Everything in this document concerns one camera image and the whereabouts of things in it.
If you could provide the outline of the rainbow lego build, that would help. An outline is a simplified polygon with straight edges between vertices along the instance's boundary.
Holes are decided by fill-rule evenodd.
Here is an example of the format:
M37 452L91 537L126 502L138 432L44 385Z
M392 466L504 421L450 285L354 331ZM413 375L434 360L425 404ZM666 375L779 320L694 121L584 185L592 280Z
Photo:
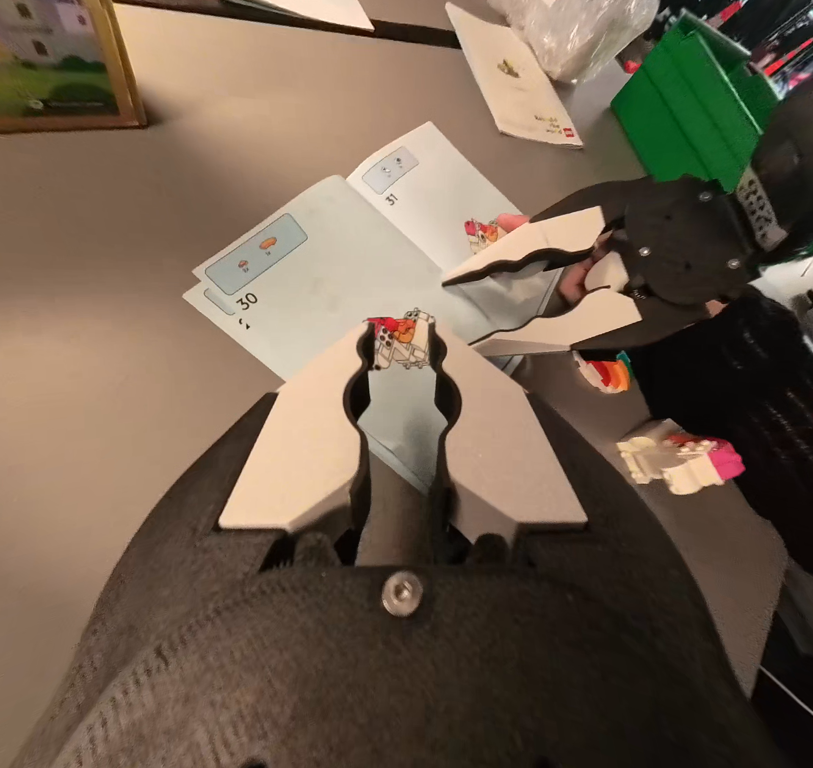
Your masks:
M635 380L632 363L624 351L609 353L573 350L572 360L581 376L591 387L605 395L619 395L629 391Z

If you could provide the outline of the white lego unicorn build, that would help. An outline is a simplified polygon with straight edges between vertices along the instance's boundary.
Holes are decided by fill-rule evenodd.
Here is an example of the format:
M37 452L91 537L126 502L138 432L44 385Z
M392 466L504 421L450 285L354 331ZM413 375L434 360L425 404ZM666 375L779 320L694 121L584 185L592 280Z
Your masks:
M746 470L728 441L689 433L672 420L649 421L615 447L635 483L659 480L677 496L723 486Z

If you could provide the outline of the green plastic bin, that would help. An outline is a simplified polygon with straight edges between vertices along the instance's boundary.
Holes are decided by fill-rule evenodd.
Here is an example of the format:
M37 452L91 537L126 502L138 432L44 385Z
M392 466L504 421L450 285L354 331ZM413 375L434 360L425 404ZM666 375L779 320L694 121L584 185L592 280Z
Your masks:
M683 11L611 102L645 173L736 189L780 95L750 52Z

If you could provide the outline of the person's right forearm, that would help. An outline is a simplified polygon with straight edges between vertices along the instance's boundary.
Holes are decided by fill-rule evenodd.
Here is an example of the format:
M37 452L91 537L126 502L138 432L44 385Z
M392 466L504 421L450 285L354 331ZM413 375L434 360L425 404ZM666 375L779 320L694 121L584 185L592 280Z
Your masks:
M812 573L812 358L796 315L758 289L627 350L650 414L729 442L737 486Z

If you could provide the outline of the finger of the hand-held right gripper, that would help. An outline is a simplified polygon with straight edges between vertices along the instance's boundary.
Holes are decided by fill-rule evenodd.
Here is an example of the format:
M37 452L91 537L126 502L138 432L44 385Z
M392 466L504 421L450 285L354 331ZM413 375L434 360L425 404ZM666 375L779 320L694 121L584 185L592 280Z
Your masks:
M442 277L442 286L479 282L494 274L514 274L538 262L547 269L580 262L594 251L606 227L599 206L538 222L526 222Z
M629 281L617 252L606 254L587 273L587 292L559 316L536 316L514 330L500 330L473 343L482 356L521 356L567 352L576 345L642 321L635 300L624 294Z

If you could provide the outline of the clear plastic bag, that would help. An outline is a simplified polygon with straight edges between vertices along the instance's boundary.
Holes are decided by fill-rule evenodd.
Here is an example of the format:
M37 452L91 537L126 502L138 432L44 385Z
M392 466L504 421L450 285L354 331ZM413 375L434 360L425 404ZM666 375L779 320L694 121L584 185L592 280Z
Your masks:
M659 0L487 0L531 48L549 78L597 76L655 19Z

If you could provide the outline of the person's right hand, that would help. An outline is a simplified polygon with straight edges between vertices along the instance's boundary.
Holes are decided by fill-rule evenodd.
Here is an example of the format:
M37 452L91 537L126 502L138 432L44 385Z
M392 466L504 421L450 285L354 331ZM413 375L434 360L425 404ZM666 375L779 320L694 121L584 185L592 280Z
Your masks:
M595 262L591 255L564 269L558 284L558 293L564 303L575 306L584 298L587 293L585 279Z

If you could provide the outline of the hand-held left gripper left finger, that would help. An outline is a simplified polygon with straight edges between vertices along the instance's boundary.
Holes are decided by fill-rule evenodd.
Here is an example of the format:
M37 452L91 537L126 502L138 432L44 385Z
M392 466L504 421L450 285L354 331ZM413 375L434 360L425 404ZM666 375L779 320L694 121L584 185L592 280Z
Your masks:
M218 517L222 531L276 531L286 544L328 537L354 565L371 509L370 451L359 426L371 405L375 331L360 322L284 383Z

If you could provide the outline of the cream instruction booklet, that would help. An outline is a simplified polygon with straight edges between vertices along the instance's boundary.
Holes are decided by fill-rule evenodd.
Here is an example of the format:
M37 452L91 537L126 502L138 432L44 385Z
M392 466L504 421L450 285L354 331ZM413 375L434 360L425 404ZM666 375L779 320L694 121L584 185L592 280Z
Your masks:
M530 47L508 26L452 4L446 13L498 130L536 143L582 149L564 104Z

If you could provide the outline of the yellow lego set box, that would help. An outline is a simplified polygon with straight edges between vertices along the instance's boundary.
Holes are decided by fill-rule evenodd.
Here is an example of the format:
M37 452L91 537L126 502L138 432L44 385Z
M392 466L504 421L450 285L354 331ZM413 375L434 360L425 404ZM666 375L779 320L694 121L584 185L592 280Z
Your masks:
M1 0L3 134L146 125L112 0Z

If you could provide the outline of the light blue lego instruction booklet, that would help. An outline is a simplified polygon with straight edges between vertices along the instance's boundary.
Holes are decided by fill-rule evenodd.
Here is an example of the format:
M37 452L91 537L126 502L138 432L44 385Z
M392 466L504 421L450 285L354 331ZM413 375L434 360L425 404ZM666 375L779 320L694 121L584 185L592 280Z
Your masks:
M504 236L505 213L517 208L424 123L198 265L183 298L285 381L369 319L378 350L360 425L371 450L426 492L442 424L429 324L467 344L519 326L543 314L561 275L541 262L516 276L441 285Z

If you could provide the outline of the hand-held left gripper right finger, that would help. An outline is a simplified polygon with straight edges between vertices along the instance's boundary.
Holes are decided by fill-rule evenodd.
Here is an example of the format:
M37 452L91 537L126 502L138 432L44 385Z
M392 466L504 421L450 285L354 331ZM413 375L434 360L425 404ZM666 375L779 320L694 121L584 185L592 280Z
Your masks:
M450 529L508 549L535 532L581 531L587 515L523 387L445 326L429 326L434 405L446 425L429 491L432 559L454 560Z

